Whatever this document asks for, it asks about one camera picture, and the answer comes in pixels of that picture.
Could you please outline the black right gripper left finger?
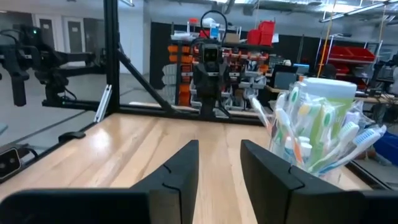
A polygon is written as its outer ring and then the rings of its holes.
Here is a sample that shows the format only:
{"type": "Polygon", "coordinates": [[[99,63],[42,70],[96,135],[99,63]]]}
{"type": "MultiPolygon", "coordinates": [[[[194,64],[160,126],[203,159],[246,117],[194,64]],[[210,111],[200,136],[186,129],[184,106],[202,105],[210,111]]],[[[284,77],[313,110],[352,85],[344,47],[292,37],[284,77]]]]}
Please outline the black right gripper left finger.
{"type": "Polygon", "coordinates": [[[198,188],[199,142],[189,141],[155,171],[131,187],[133,223],[193,221],[198,188]]]}

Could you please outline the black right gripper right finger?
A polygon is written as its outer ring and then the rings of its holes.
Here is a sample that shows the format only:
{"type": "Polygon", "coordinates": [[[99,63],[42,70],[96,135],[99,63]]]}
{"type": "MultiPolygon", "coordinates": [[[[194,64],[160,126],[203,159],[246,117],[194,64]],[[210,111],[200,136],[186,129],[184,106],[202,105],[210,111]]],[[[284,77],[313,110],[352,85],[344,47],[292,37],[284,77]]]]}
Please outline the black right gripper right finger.
{"type": "Polygon", "coordinates": [[[244,182],[258,223],[360,223],[364,197],[342,190],[249,140],[241,142],[244,182]]]}

